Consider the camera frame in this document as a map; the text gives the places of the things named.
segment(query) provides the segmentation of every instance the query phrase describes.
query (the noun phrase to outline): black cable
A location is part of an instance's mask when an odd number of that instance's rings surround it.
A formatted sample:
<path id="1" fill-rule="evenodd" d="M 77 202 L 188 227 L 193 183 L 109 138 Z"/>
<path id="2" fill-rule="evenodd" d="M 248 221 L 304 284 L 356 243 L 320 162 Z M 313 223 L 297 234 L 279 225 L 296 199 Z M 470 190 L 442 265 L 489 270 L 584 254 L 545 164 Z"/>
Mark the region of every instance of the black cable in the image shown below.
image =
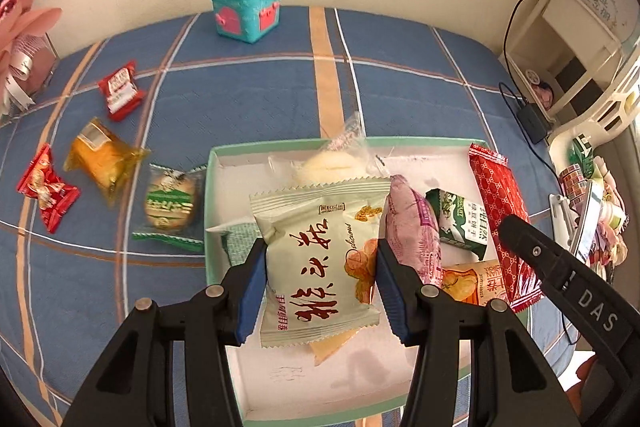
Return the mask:
<path id="1" fill-rule="evenodd" d="M 524 1 L 525 0 L 519 0 L 516 3 L 516 6 L 513 7 L 513 11 L 511 12 L 511 17 L 509 17 L 509 23 L 507 24 L 507 30 L 504 33 L 504 41 L 502 42 L 502 53 L 503 53 L 503 56 L 504 56 L 504 63 L 505 63 L 506 68 L 507 68 L 507 73 L 509 73 L 509 77 L 511 78 L 511 82 L 513 83 L 515 88 L 518 90 L 518 93 L 520 94 L 521 98 L 518 99 L 516 94 L 513 92 L 513 89 L 511 89 L 511 87 L 507 86 L 503 82 L 499 82 L 498 83 L 498 89 L 500 90 L 500 94 L 502 95 L 502 99 L 504 100 L 504 103 L 509 108 L 509 111 L 511 113 L 511 116 L 513 117 L 513 120 L 515 120 L 516 123 L 518 124 L 518 127 L 520 129 L 520 132 L 522 133 L 522 137 L 524 138 L 525 143 L 527 144 L 527 147 L 529 147 L 529 150 L 533 153 L 533 155 L 536 158 L 538 158 L 538 160 L 540 160 L 544 164 L 544 166 L 547 169 L 549 169 L 549 171 L 551 171 L 551 173 L 553 174 L 554 178 L 556 179 L 556 182 L 558 183 L 558 187 L 560 187 L 560 192 L 564 195 L 564 190 L 562 189 L 562 184 L 561 184 L 560 180 L 558 179 L 558 176 L 556 175 L 556 170 L 551 165 L 549 165 L 544 159 L 542 159 L 540 157 L 540 155 L 535 151 L 535 149 L 533 149 L 533 146 L 532 146 L 532 144 L 530 144 L 529 139 L 527 138 L 527 134 L 526 134 L 524 128 L 522 127 L 522 124 L 520 123 L 520 120 L 518 120 L 518 117 L 516 116 L 515 112 L 511 108 L 511 105 L 507 101 L 507 96 L 505 95 L 504 91 L 502 90 L 502 87 L 505 87 L 506 89 L 508 89 L 509 92 L 511 93 L 511 96 L 513 96 L 513 98 L 516 100 L 516 103 L 518 104 L 518 106 L 520 106 L 520 108 L 523 108 L 524 105 L 527 103 L 526 102 L 527 98 L 524 96 L 524 94 L 520 90 L 520 87 L 518 87 L 518 84 L 516 83 L 515 79 L 513 78 L 513 74 L 511 73 L 511 67 L 510 67 L 510 64 L 509 64 L 509 59 L 507 57 L 507 38 L 509 37 L 509 31 L 511 29 L 511 24 L 513 23 L 513 19 L 514 19 L 515 15 L 516 15 L 516 12 L 518 11 L 518 8 L 520 7 L 520 5 Z M 561 313 L 560 316 L 562 317 L 562 329 L 564 330 L 564 334 L 566 335 L 566 337 L 569 339 L 569 345 L 570 346 L 575 346 L 575 344 L 577 344 L 578 341 L 580 340 L 580 337 L 581 337 L 580 331 L 578 331 L 578 336 L 577 336 L 577 338 L 575 339 L 575 342 L 574 342 L 572 340 L 572 338 L 571 338 L 571 335 L 569 335 L 569 332 L 566 329 L 566 323 L 564 321 L 564 315 Z"/>
<path id="2" fill-rule="evenodd" d="M 544 159 L 542 159 L 538 153 L 535 151 L 535 149 L 533 149 L 532 144 L 530 144 L 529 139 L 527 138 L 527 134 L 525 133 L 522 124 L 520 123 L 520 120 L 518 120 L 518 118 L 516 117 L 515 113 L 513 112 L 513 109 L 511 108 L 511 105 L 509 104 L 509 102 L 507 101 L 507 96 L 505 95 L 504 91 L 502 90 L 502 88 L 505 87 L 506 89 L 509 90 L 509 92 L 511 93 L 511 96 L 513 96 L 513 98 L 515 98 L 517 100 L 517 97 L 515 95 L 515 93 L 513 92 L 513 90 L 511 89 L 511 87 L 507 86 L 504 82 L 498 82 L 498 89 L 500 90 L 500 94 L 502 95 L 502 99 L 504 100 L 504 103 L 506 104 L 506 106 L 509 108 L 509 111 L 511 112 L 511 116 L 513 117 L 513 120 L 516 121 L 516 123 L 518 124 L 518 128 L 520 129 L 520 132 L 522 133 L 522 137 L 524 138 L 525 143 L 527 144 L 527 147 L 529 147 L 529 150 L 534 154 L 534 156 L 536 158 L 538 158 L 538 160 L 540 160 L 547 169 L 549 169 L 551 171 L 551 173 L 553 174 L 556 182 L 558 183 L 558 187 L 560 187 L 560 191 L 562 194 L 564 194 L 564 190 L 562 189 L 562 184 L 560 182 L 560 180 L 558 179 L 558 176 L 556 175 L 556 170 L 549 165 Z M 578 341 L 580 340 L 581 334 L 580 331 L 578 331 L 578 336 L 576 337 L 575 341 L 571 338 L 571 335 L 569 335 L 569 331 L 566 329 L 566 323 L 564 321 L 564 314 L 562 312 L 560 312 L 560 317 L 562 318 L 562 329 L 564 331 L 564 334 L 566 335 L 567 339 L 569 340 L 569 345 L 570 346 L 575 346 Z"/>
<path id="3" fill-rule="evenodd" d="M 502 95 L 502 99 L 504 100 L 504 103 L 507 105 L 507 107 L 509 108 L 509 111 L 511 112 L 511 116 L 513 117 L 513 120 L 516 121 L 516 123 L 518 124 L 518 128 L 520 129 L 520 132 L 522 133 L 522 137 L 524 138 L 524 142 L 527 144 L 527 147 L 529 147 L 529 150 L 532 152 L 533 156 L 535 156 L 536 158 L 538 158 L 538 160 L 540 160 L 544 166 L 549 169 L 549 171 L 551 172 L 551 174 L 553 174 L 554 179 L 556 180 L 556 182 L 558 183 L 558 187 L 560 187 L 560 191 L 562 192 L 562 194 L 564 195 L 564 190 L 562 190 L 562 184 L 560 183 L 560 180 L 558 179 L 558 176 L 556 175 L 556 170 L 549 165 L 544 158 L 542 158 L 535 149 L 533 149 L 532 144 L 529 142 L 529 139 L 527 138 L 527 133 L 524 131 L 524 128 L 522 127 L 522 124 L 520 123 L 520 120 L 518 120 L 518 117 L 516 116 L 515 112 L 513 112 L 513 108 L 511 107 L 511 105 L 509 104 L 509 102 L 507 101 L 507 95 L 504 93 L 504 91 L 502 90 L 502 88 L 508 89 L 509 92 L 511 93 L 511 96 L 513 98 L 515 98 L 516 100 L 518 99 L 518 97 L 516 96 L 516 94 L 513 92 L 513 89 L 511 89 L 511 87 L 507 86 L 507 84 L 505 84 L 504 82 L 498 82 L 498 90 L 500 90 L 500 94 Z"/>
<path id="4" fill-rule="evenodd" d="M 509 23 L 507 24 L 507 31 L 505 31 L 504 33 L 504 41 L 502 42 L 502 54 L 504 56 L 504 63 L 506 64 L 506 67 L 507 67 L 507 73 L 509 73 L 509 76 L 511 77 L 511 82 L 513 82 L 513 85 L 516 87 L 516 89 L 520 93 L 520 96 L 522 97 L 522 100 L 518 100 L 516 98 L 516 100 L 518 101 L 518 105 L 520 105 L 520 107 L 522 107 L 522 103 L 524 103 L 524 101 L 527 100 L 527 98 L 524 96 L 524 94 L 518 87 L 518 84 L 513 79 L 513 74 L 511 73 L 511 67 L 509 65 L 509 59 L 507 58 L 507 38 L 509 37 L 509 30 L 511 29 L 511 23 L 513 23 L 513 18 L 515 17 L 516 12 L 518 11 L 518 8 L 524 1 L 525 0 L 519 0 L 516 3 L 516 6 L 513 7 L 513 11 L 511 12 L 511 17 L 509 17 Z"/>
<path id="5" fill-rule="evenodd" d="M 564 314 L 562 312 L 560 313 L 560 317 L 562 318 L 562 329 L 564 330 L 564 334 L 569 339 L 569 345 L 570 346 L 575 346 L 575 344 L 577 344 L 578 341 L 580 340 L 582 334 L 580 333 L 580 331 L 578 331 L 578 336 L 575 337 L 575 342 L 572 341 L 571 340 L 571 335 L 569 335 L 569 331 L 567 331 L 567 329 L 566 329 L 566 322 L 564 321 Z"/>

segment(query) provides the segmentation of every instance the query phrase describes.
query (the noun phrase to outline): bed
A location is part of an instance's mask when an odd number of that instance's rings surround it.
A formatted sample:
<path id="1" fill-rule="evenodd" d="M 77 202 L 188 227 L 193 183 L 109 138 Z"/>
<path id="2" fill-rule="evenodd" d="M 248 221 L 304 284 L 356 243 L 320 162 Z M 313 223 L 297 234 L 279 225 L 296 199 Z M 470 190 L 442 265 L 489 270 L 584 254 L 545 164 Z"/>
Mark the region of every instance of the bed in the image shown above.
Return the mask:
<path id="1" fill-rule="evenodd" d="M 15 185 L 40 140 L 56 170 L 93 116 L 104 118 L 96 82 L 137 60 L 147 103 L 121 123 L 154 163 L 189 169 L 213 146 L 334 136 L 361 108 L 367 136 L 485 140 L 510 158 L 532 222 L 552 235 L 548 195 L 556 182 L 530 153 L 498 92 L 508 76 L 471 39 L 424 24 L 348 10 L 283 7 L 280 25 L 253 45 L 216 34 L 211 13 L 156 23 L 64 58 L 38 103 L 0 127 L 0 363 L 44 416 L 60 423 L 84 375 L 133 302 L 190 298 L 205 285 L 204 256 L 130 241 L 128 214 L 141 208 L 146 169 L 130 198 L 107 207 L 81 172 L 63 174 L 81 198 L 55 235 Z M 539 146 L 538 153 L 548 158 Z M 529 331 L 557 375 L 574 347 L 547 299 Z M 577 332 L 567 323 L 568 334 Z M 187 425 L 176 350 L 177 425 Z M 456 425 L 466 425 L 469 378 L 458 385 Z M 397 410 L 383 416 L 399 424 Z"/>

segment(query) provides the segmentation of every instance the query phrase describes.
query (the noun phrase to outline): open cardboard box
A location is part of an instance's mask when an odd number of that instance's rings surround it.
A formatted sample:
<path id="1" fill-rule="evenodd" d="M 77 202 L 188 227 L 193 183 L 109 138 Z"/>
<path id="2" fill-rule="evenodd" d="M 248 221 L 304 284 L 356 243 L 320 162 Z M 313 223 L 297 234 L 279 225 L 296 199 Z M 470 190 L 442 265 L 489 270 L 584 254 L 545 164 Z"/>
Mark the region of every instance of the open cardboard box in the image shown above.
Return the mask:
<path id="1" fill-rule="evenodd" d="M 471 143 L 482 140 L 371 137 L 367 144 L 390 174 L 403 174 L 414 190 L 424 194 L 443 188 L 482 203 L 469 166 Z M 278 165 L 311 157 L 324 140 L 288 140 L 214 148 L 207 171 L 205 228 L 247 217 L 252 221 L 249 195 L 278 190 L 289 181 L 276 175 Z M 207 283 L 220 283 L 229 261 L 220 236 L 206 233 Z M 475 254 L 442 245 L 443 266 L 472 263 Z M 496 259 L 490 238 L 485 259 Z M 334 355 L 314 367 L 307 345 L 263 348 L 262 310 L 255 330 L 242 347 L 227 354 L 244 423 L 315 427 L 351 421 L 394 409 L 405 403 L 413 376 L 417 347 L 406 348 L 391 332 L 380 299 L 380 325 L 360 330 Z M 459 376 L 469 374 L 468 342 L 461 343 Z"/>

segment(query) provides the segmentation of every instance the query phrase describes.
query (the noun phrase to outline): cracker package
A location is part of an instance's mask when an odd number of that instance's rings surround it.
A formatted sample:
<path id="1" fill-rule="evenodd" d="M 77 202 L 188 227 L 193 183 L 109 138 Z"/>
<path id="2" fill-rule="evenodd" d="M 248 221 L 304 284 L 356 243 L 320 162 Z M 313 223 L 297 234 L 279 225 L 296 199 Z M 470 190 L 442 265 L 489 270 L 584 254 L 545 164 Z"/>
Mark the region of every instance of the cracker package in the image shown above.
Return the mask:
<path id="1" fill-rule="evenodd" d="M 63 169 L 81 168 L 111 204 L 136 165 L 149 152 L 130 147 L 94 118 L 71 143 Z"/>
<path id="2" fill-rule="evenodd" d="M 53 170 L 51 146 L 48 143 L 42 144 L 31 160 L 16 190 L 38 200 L 40 215 L 50 233 L 56 231 L 62 216 L 80 195 L 78 187 L 63 182 Z"/>
<path id="3" fill-rule="evenodd" d="M 251 198 L 267 242 L 265 347 L 311 343 L 378 324 L 371 305 L 390 182 L 362 178 Z"/>
<path id="4" fill-rule="evenodd" d="M 440 227 L 440 240 L 470 250 L 482 261 L 489 241 L 489 222 L 484 206 L 434 188 L 427 192 Z"/>
<path id="5" fill-rule="evenodd" d="M 146 223 L 131 234 L 133 239 L 156 239 L 186 250 L 202 251 L 202 227 L 196 218 L 201 214 L 206 170 L 205 165 L 182 172 L 149 164 L 144 201 Z"/>
<path id="6" fill-rule="evenodd" d="M 497 259 L 445 268 L 441 288 L 456 301 L 480 306 L 491 299 L 508 300 Z"/>

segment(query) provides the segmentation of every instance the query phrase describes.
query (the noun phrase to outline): potato chip image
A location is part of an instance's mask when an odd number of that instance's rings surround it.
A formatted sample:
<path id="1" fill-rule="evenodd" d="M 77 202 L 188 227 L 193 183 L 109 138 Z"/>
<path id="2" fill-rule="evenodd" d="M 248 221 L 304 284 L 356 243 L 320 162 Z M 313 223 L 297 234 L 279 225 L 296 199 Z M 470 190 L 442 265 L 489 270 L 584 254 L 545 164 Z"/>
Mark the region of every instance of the potato chip image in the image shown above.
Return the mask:
<path id="1" fill-rule="evenodd" d="M 456 301 L 478 304 L 478 275 L 475 270 L 444 270 L 442 289 Z"/>

